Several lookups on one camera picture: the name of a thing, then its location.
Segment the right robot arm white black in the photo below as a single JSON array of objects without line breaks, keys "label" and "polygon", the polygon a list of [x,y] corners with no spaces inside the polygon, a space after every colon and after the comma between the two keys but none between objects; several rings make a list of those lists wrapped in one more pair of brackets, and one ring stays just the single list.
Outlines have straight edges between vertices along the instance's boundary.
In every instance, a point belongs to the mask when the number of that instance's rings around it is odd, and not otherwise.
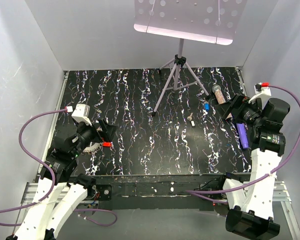
[{"label": "right robot arm white black", "polygon": [[236,94],[231,100],[218,104],[216,109],[223,119],[231,115],[235,122],[251,128],[249,182],[244,184],[227,173],[216,186],[217,195],[228,202],[225,228],[249,240],[270,240],[280,233],[273,213],[277,177],[273,169],[279,166],[285,152],[286,138],[280,130],[290,105],[278,98],[270,98],[262,105],[260,98],[250,100]]}]

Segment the white black key fob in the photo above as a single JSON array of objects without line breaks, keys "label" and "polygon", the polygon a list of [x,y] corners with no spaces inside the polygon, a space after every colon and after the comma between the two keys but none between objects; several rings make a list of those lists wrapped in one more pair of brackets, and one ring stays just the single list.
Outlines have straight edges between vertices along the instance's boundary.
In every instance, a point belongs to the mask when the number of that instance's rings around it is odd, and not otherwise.
[{"label": "white black key fob", "polygon": [[195,124],[195,122],[194,122],[193,120],[192,120],[190,123],[191,123],[191,127],[192,127],[192,128],[195,128],[195,127],[196,127],[196,124]]}]

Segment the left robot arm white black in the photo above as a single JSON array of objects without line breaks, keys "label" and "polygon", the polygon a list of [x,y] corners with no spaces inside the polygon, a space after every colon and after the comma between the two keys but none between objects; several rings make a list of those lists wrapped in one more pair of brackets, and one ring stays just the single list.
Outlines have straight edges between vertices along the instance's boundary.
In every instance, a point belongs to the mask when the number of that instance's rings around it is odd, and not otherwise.
[{"label": "left robot arm white black", "polygon": [[[67,137],[56,137],[49,149],[46,163],[52,168],[41,169],[33,206],[15,234],[9,240],[55,240],[69,216],[81,201],[96,196],[96,180],[83,173],[69,185],[69,179],[77,167],[78,156],[93,151],[97,144],[112,142],[117,126],[99,119],[91,125],[84,121],[76,122],[76,133]],[[58,201],[62,190],[69,187],[67,194]]]}]

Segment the large toothed keyring disc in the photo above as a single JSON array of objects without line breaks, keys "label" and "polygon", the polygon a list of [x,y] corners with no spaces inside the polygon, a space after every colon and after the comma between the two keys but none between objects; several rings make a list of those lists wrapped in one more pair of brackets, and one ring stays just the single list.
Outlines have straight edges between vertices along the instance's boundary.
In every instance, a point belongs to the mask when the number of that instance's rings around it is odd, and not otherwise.
[{"label": "large toothed keyring disc", "polygon": [[101,148],[110,148],[113,146],[113,140],[109,140],[109,142],[101,142],[101,143],[91,143],[90,146],[87,146],[83,149],[83,153],[85,154],[92,154],[96,151],[100,150]]}]

